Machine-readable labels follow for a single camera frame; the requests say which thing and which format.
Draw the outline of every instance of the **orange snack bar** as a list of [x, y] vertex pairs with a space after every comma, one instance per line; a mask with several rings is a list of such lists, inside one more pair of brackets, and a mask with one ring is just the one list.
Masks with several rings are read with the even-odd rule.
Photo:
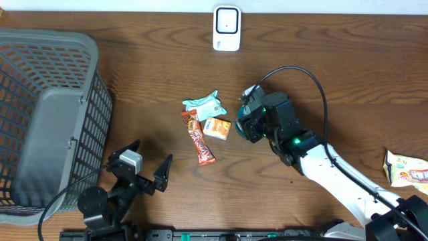
[[190, 110], [182, 112], [181, 117], [186, 124], [187, 131], [195, 143], [199, 165], [208, 165], [214, 163], [216, 161], [215, 157], [208, 149], [208, 146], [203, 139], [201, 124], [199, 124], [199, 121], [197, 120], [197, 111]]

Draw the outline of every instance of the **black cable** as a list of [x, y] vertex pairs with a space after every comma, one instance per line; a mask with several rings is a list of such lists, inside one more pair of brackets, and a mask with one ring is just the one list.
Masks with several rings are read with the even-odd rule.
[[373, 191], [372, 189], [370, 189], [369, 187], [365, 186], [363, 183], [361, 183], [358, 179], [356, 179], [355, 177], [353, 177], [351, 174], [349, 174], [348, 172], [346, 172], [339, 164], [337, 164], [336, 159], [333, 158], [328, 150], [328, 109], [327, 109], [327, 98], [326, 95], [324, 93], [324, 90], [322, 89], [322, 86], [320, 84], [320, 82], [316, 79], [316, 77], [311, 74], [309, 71], [301, 68], [301, 67], [297, 67], [297, 66], [284, 66], [281, 68], [277, 68], [276, 70], [270, 72], [269, 74], [266, 74], [249, 92], [249, 94], [247, 95], [247, 97], [245, 97], [245, 104], [249, 101], [249, 97], [253, 94], [253, 92], [255, 91], [255, 89], [257, 88], [257, 86], [259, 86], [265, 79], [267, 79], [269, 76], [271, 76], [272, 74], [275, 74], [276, 72], [280, 71], [280, 70], [287, 70], [287, 69], [293, 69], [293, 70], [300, 70], [302, 72], [304, 72], [305, 74], [309, 75], [309, 77], [311, 77], [311, 79], [315, 82], [315, 84], [317, 85], [320, 93], [321, 93], [321, 97], [322, 97], [322, 103], [324, 105], [324, 150], [326, 151], [327, 157], [329, 158], [329, 160], [332, 162], [332, 164], [341, 172], [343, 173], [343, 175], [345, 175], [347, 178], [349, 178], [351, 181], [353, 181], [355, 184], [357, 184], [359, 187], [361, 187], [363, 190], [365, 190], [368, 194], [370, 194], [371, 196], [374, 197], [375, 200], [381, 202], [382, 204], [384, 204], [385, 206], [387, 206], [388, 208], [390, 208], [394, 213], [396, 213], [396, 215], [398, 215], [398, 217], [400, 217], [401, 219], [403, 219], [410, 227], [412, 227], [416, 232], [418, 232], [424, 239], [428, 240], [428, 234], [426, 234], [422, 229], [420, 229], [420, 227], [418, 227], [416, 224], [414, 224], [412, 221], [410, 221], [404, 214], [402, 214], [393, 204], [390, 204], [387, 200], [385, 200], [382, 196], [380, 196], [380, 194], [377, 191]]
[[49, 204], [46, 206], [45, 210], [43, 211], [43, 213], [41, 214], [40, 220], [39, 220], [39, 226], [37, 227], [37, 233], [39, 235], [39, 240], [43, 241], [43, 235], [41, 235], [41, 224], [43, 223], [43, 219], [45, 219], [45, 216], [47, 214], [47, 211], [51, 208], [51, 206], [56, 202], [56, 200], [58, 200], [58, 198], [60, 198], [65, 192], [67, 192], [67, 190], [69, 190], [71, 187], [75, 186], [78, 183], [81, 183], [83, 181], [85, 181], [87, 178], [91, 177], [93, 174], [100, 172], [101, 170], [103, 170], [104, 168], [106, 168], [105, 165], [101, 166], [100, 168], [98, 168], [97, 170], [87, 174], [86, 176], [82, 177], [81, 179], [73, 182], [72, 184], [70, 184], [69, 186], [67, 186], [66, 188], [64, 188], [62, 191], [60, 191], [53, 199], [51, 202], [49, 202]]
[[349, 239], [344, 238], [328, 238], [328, 237], [317, 237], [317, 236], [276, 236], [271, 238], [262, 238], [258, 241], [288, 241], [288, 240], [294, 240], [294, 241], [351, 241]]

